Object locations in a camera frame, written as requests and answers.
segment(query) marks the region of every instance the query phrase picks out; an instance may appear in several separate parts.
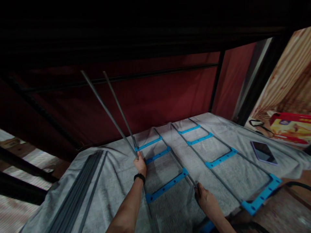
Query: bundle of metal rods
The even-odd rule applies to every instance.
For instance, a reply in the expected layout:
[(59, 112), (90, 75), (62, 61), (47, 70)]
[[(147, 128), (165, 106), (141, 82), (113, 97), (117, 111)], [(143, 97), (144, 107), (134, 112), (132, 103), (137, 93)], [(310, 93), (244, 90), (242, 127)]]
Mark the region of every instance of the bundle of metal rods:
[(47, 232), (72, 231), (102, 154), (98, 150), (87, 158)]

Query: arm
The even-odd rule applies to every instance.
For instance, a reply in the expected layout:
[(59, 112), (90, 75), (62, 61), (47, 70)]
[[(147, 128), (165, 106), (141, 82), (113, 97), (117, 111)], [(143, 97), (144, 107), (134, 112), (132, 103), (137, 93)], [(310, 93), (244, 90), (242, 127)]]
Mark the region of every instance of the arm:
[(206, 190), (201, 183), (195, 190), (195, 199), (205, 215), (213, 222), (220, 233), (236, 233), (222, 213), (215, 196)]
[[(135, 159), (133, 163), (138, 173), (146, 177), (147, 167), (140, 152), (138, 152), (138, 159)], [(121, 203), (106, 233), (135, 231), (143, 185), (142, 179), (135, 179), (131, 190)]]

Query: black cable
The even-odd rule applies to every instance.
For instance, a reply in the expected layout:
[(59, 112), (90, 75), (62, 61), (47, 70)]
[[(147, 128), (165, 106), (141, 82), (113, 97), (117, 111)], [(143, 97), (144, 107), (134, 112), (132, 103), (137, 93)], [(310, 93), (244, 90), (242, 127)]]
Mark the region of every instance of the black cable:
[(300, 182), (296, 182), (296, 181), (290, 181), (290, 182), (287, 182), (285, 183), (284, 185), (282, 185), (281, 187), (278, 187), (277, 189), (275, 189), (269, 197), (272, 197), (274, 195), (276, 195), (284, 186), (287, 186), (287, 187), (292, 187), (292, 186), (299, 186), (299, 187), (302, 187), (302, 188), (305, 188), (309, 191), (311, 191), (311, 187), (306, 185), (306, 184), (303, 184), (303, 183), (300, 183)]

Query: red and yellow box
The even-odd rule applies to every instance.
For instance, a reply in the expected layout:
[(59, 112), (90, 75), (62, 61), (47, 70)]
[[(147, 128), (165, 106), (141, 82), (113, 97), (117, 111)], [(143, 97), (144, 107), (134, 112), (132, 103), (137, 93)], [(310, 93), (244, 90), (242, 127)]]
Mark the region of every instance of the red and yellow box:
[(311, 144), (311, 116), (275, 113), (270, 118), (273, 139), (290, 145), (307, 147)]

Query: black wristband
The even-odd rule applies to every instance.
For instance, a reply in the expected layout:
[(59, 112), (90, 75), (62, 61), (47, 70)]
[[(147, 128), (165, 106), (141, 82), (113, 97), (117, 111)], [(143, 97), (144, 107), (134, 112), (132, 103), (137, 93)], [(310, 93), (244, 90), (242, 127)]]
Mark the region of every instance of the black wristband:
[(144, 177), (142, 174), (139, 173), (139, 174), (137, 174), (137, 175), (134, 176), (134, 181), (135, 181), (135, 179), (136, 179), (137, 177), (138, 177), (138, 178), (141, 178), (141, 179), (143, 180), (144, 185), (145, 185), (145, 181), (146, 181), (146, 180), (145, 180), (145, 177)]

